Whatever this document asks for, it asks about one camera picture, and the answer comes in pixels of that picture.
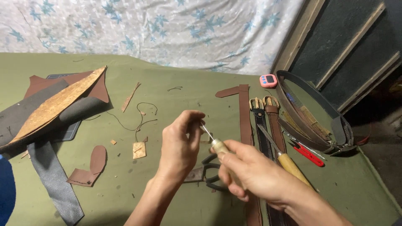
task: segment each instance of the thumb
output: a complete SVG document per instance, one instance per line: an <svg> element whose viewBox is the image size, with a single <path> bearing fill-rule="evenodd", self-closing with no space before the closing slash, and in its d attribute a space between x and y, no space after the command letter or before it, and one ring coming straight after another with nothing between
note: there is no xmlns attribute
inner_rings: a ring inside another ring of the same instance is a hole
<svg viewBox="0 0 402 226"><path fill-rule="evenodd" d="M189 143L192 150L195 150L200 145L202 130L198 121L194 121L189 125Z"/></svg>
<svg viewBox="0 0 402 226"><path fill-rule="evenodd" d="M219 153L219 161L228 169L232 170L237 176L245 172L247 164L241 161L235 154Z"/></svg>

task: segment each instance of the right hand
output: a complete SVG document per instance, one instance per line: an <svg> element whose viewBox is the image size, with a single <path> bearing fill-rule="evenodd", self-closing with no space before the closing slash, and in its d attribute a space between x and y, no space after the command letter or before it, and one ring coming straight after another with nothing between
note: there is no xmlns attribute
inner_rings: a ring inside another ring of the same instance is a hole
<svg viewBox="0 0 402 226"><path fill-rule="evenodd" d="M265 199L277 210L285 209L293 198L314 192L298 178L285 171L275 162L264 156L255 147L235 140L224 141L232 153L220 153L221 162L219 178L228 186L229 191L240 200L248 201L249 197L234 183L228 173L231 169L250 192Z"/></svg>

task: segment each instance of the workbench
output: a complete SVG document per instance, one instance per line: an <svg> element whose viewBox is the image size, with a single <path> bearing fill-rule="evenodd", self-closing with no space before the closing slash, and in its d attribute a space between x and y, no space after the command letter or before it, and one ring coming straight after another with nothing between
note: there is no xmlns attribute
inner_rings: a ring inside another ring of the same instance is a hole
<svg viewBox="0 0 402 226"><path fill-rule="evenodd" d="M109 113L114 114L129 129L135 129L141 115L144 120L157 119L141 127L138 140L148 136L147 156L133 160L132 144L135 131L128 131L106 112L91 121L82 121L72 141L55 143L59 161L69 176L75 168L89 169L93 148L103 145L107 150L106 167L93 187L72 185L85 216L78 226L123 225L135 208L146 183L155 174L162 145L162 130L186 109L203 111L207 128L215 138L240 141L238 95L215 97L217 91L239 84L249 84L249 98L262 99L275 90L262 88L257 76L225 74L200 70L164 67L122 55L75 55L0 53L2 69L0 110L23 99L29 77L46 78L49 74L85 72L107 65L106 87L110 96ZM140 82L126 111L121 106L135 84ZM170 90L182 86L181 90ZM313 113L321 125L330 129L330 117L303 90L290 83L290 88ZM209 155L210 144L200 144L196 167ZM400 207L383 186L376 171L357 150L349 156L329 157L319 168L297 153L290 145L289 156L301 169L317 192L354 225L391 225L400 216ZM30 159L21 154L10 159L16 182L16 205L8 226L64 226ZM208 172L211 176L216 171ZM265 206L262 206L267 225ZM244 225L244 205L228 193L215 192L204 182L183 184L170 204L163 226L234 226Z"/></svg>

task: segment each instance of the left hand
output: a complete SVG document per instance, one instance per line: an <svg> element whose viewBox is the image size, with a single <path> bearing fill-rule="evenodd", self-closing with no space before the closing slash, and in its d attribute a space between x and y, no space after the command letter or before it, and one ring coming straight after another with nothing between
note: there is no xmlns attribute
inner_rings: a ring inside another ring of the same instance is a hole
<svg viewBox="0 0 402 226"><path fill-rule="evenodd" d="M200 111L185 110L163 129L158 176L182 180L194 168L203 134L200 123L204 123L204 117Z"/></svg>

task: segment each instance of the red scissors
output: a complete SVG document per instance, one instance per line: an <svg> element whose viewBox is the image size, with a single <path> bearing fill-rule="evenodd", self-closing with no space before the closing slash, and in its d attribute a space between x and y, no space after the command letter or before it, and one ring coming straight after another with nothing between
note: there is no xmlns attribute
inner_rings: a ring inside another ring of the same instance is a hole
<svg viewBox="0 0 402 226"><path fill-rule="evenodd" d="M317 158L315 155L313 155L309 150L305 149L299 143L296 143L293 140L291 140L291 141L292 141L292 143L289 142L289 144L291 144L296 151L298 151L304 157L308 158L310 161L312 161L317 166L319 166L319 167L324 166L324 163L319 158Z"/></svg>

